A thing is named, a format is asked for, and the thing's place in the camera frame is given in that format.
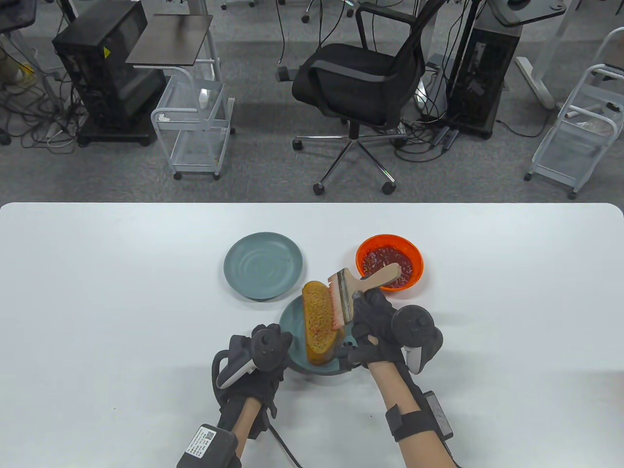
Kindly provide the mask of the person's left hand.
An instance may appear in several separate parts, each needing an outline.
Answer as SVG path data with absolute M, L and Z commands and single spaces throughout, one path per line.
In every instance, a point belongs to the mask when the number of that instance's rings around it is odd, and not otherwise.
M 232 335 L 229 348 L 218 352 L 212 363 L 220 410 L 251 398 L 275 419 L 275 394 L 284 378 L 292 341 L 293 335 L 275 323 L 256 326 L 251 336 Z

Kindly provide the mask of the person's right hand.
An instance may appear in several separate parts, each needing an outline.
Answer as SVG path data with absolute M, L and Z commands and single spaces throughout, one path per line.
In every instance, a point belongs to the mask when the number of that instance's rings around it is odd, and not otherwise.
M 352 296 L 354 316 L 351 335 L 357 346 L 352 348 L 346 358 L 349 368 L 371 363 L 388 362 L 408 372 L 402 345 L 391 329 L 391 321 L 397 312 L 379 288 L 367 292 L 355 292 Z

